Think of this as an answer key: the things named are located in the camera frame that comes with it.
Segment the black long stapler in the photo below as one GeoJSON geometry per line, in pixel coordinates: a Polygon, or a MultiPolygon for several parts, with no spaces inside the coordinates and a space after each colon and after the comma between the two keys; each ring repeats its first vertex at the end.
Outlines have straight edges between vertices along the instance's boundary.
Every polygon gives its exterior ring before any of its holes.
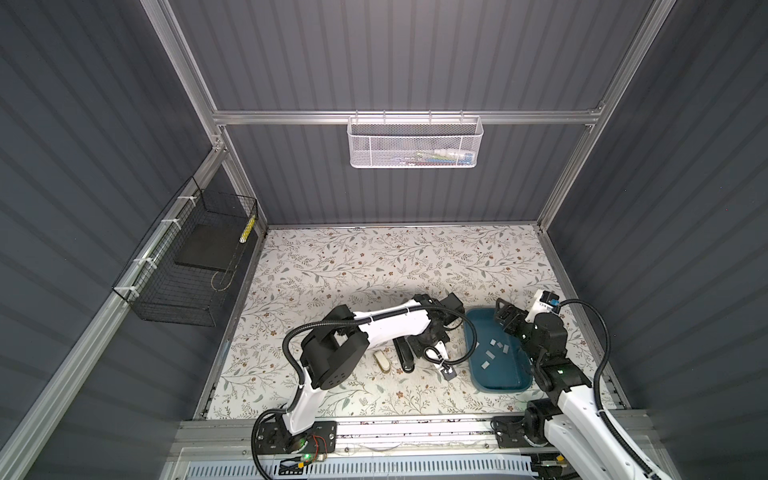
{"type": "Polygon", "coordinates": [[[398,337],[393,340],[395,351],[397,353],[401,369],[404,373],[410,374],[415,370],[415,360],[413,352],[405,337],[398,337]]]}

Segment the beige mini stapler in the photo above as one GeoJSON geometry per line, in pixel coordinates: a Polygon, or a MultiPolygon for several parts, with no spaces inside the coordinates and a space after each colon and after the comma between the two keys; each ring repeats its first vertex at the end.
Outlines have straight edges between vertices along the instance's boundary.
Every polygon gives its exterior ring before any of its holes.
{"type": "Polygon", "coordinates": [[[391,362],[383,351],[376,350],[373,353],[373,357],[375,359],[376,364],[378,365],[378,367],[383,373],[389,373],[391,371],[391,368],[392,368],[391,362]]]}

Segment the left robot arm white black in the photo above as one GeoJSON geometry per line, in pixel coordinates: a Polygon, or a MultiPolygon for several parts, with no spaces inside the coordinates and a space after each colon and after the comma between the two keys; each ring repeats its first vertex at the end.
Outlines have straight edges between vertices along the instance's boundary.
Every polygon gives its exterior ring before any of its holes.
{"type": "Polygon", "coordinates": [[[354,312],[346,305],[333,308],[322,320],[290,330],[282,352],[298,376],[291,402],[277,414],[285,434],[297,437],[314,425],[326,392],[346,381],[369,350],[397,339],[412,355],[436,366],[443,377],[455,377],[455,367],[468,361],[477,348],[477,329],[453,293],[442,300],[417,294],[395,307],[354,312]],[[450,359],[446,344],[449,325],[459,320],[471,339],[466,353],[450,359]]]}

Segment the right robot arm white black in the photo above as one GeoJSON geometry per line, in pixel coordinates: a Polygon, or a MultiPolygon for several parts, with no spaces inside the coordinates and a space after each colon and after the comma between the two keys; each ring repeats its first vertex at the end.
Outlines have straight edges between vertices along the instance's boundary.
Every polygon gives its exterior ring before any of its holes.
{"type": "Polygon", "coordinates": [[[603,356],[592,376],[568,357],[568,331],[560,310],[569,305],[592,311],[606,324],[590,303],[561,300],[551,291],[538,291],[527,310],[496,300],[494,321],[519,341],[532,377],[546,395],[527,404],[523,438],[532,446],[555,447],[581,479],[669,479],[604,406],[600,388],[611,353],[610,335],[605,335],[603,356]]]}

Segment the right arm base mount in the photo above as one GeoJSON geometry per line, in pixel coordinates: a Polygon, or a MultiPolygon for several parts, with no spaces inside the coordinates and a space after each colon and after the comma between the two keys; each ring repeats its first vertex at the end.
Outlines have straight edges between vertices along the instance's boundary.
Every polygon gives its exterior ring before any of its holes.
{"type": "Polygon", "coordinates": [[[524,420],[523,416],[494,416],[490,419],[490,428],[499,448],[541,448],[547,445],[528,438],[524,420]]]}

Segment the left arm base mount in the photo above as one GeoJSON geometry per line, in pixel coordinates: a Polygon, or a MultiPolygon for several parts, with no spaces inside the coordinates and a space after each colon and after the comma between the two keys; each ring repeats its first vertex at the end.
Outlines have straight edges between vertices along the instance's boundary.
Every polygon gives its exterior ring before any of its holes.
{"type": "Polygon", "coordinates": [[[316,421],[307,431],[291,434],[282,419],[255,425],[251,450],[257,455],[327,455],[336,448],[338,423],[316,421]]]}

